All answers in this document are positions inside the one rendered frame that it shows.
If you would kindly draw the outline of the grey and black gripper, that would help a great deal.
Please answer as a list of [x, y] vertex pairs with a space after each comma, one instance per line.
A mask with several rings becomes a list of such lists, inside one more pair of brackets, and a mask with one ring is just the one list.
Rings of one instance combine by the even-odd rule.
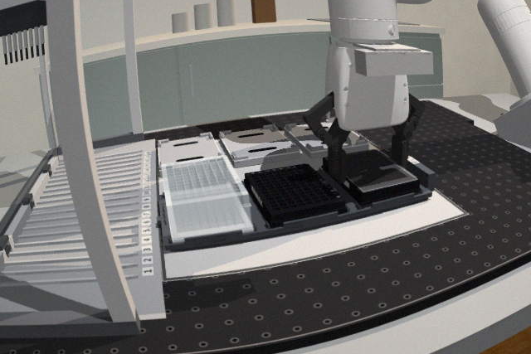
[[[328, 146], [329, 173], [339, 183], [346, 181], [342, 146], [351, 131], [392, 126], [396, 132], [392, 135], [392, 160], [407, 169], [408, 140], [425, 109], [419, 99], [408, 95], [407, 75], [366, 77], [356, 73], [354, 49], [364, 48], [340, 40], [329, 45], [325, 97], [303, 114], [313, 134]], [[337, 118], [330, 118], [333, 108]], [[329, 131], [320, 123], [325, 115], [333, 122]]]

